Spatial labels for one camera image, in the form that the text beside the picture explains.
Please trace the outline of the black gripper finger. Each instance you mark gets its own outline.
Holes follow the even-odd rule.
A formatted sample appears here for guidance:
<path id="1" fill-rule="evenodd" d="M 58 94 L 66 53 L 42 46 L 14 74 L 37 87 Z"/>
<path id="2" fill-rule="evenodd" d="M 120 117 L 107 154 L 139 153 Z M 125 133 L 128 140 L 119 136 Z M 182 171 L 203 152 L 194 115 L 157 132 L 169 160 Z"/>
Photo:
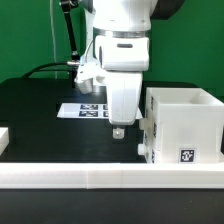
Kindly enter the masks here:
<path id="1" fill-rule="evenodd" d="M 123 138 L 124 137 L 124 129 L 121 127 L 113 128 L 113 137 L 114 138 Z"/>

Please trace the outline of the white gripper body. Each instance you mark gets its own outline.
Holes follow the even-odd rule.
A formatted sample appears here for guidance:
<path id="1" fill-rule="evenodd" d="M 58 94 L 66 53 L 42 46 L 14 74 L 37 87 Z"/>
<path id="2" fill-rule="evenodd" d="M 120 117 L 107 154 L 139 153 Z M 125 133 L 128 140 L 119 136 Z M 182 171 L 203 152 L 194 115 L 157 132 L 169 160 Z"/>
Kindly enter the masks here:
<path id="1" fill-rule="evenodd" d="M 109 121 L 132 125 L 136 119 L 142 72 L 149 68 L 149 39 L 115 38 L 98 35 L 95 55 L 106 84 Z"/>

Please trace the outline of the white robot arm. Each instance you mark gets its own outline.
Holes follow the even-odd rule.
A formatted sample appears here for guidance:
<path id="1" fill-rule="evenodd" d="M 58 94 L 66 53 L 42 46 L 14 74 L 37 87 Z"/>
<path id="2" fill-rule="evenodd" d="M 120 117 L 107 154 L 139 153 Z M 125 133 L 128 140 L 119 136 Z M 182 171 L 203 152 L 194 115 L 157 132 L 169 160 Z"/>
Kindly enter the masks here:
<path id="1" fill-rule="evenodd" d="M 81 59 L 76 83 L 83 93 L 94 81 L 106 86 L 113 137 L 122 139 L 135 122 L 142 73 L 149 68 L 149 32 L 153 19 L 172 17 L 185 0 L 82 0 L 93 18 L 93 57 Z"/>

